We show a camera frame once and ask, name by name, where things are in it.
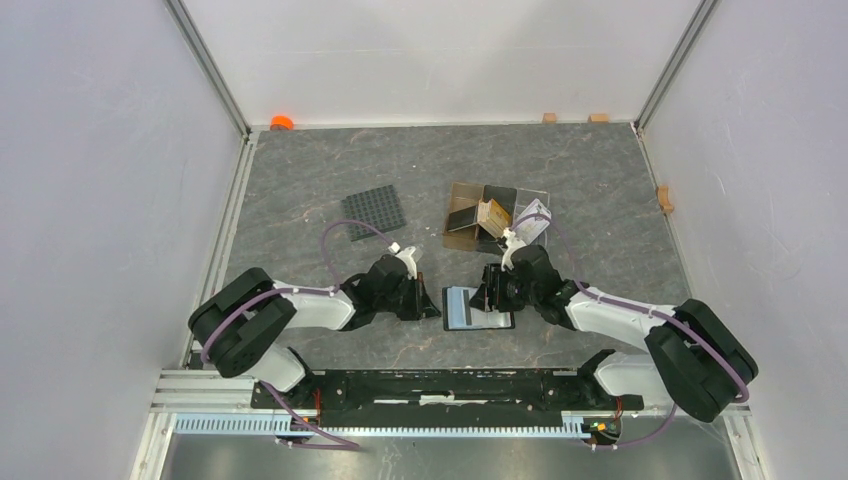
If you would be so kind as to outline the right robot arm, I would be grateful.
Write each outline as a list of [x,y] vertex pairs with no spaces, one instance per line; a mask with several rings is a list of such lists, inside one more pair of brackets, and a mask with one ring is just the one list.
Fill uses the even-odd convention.
[[612,353],[579,378],[578,396],[591,408],[616,396],[653,395],[711,422],[730,404],[746,402],[759,374],[753,356],[706,303],[651,305],[609,295],[562,277],[537,245],[486,265],[469,305],[500,313],[530,307],[551,325],[640,349],[640,355]]

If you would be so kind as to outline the orange card stack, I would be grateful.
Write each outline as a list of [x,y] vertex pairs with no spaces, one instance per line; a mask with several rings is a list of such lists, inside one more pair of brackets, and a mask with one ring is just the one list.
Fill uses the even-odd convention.
[[477,225],[493,238],[500,238],[503,230],[511,226],[511,214],[494,198],[478,203]]

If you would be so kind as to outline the amber and black organizer box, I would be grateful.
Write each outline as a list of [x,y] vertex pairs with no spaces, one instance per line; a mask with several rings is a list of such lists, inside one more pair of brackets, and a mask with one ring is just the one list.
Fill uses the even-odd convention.
[[453,182],[442,245],[461,251],[500,255],[499,238],[512,220],[518,190],[490,184]]

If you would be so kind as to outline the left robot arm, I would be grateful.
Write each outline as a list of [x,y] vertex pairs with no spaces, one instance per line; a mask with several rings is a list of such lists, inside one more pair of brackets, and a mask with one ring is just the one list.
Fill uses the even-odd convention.
[[297,408],[312,399],[314,381],[300,356],[279,344],[279,336],[299,328],[356,330],[381,313],[400,321],[441,315],[414,258],[405,253],[383,255],[338,287],[286,284],[252,267],[201,304],[187,326],[201,345],[203,363],[224,378],[251,376]]

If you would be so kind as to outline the black credit card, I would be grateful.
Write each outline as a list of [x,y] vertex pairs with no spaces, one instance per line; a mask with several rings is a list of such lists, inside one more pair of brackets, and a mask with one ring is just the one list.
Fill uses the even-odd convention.
[[446,219],[446,232],[456,232],[471,228],[477,225],[478,206],[469,206],[454,212],[451,212]]

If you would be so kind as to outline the black card holder wallet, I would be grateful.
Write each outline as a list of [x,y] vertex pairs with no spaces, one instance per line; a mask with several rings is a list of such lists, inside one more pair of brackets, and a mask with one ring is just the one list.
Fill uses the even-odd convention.
[[464,332],[480,330],[511,330],[515,328],[512,312],[484,311],[471,306],[476,288],[450,286],[442,289],[443,329]]

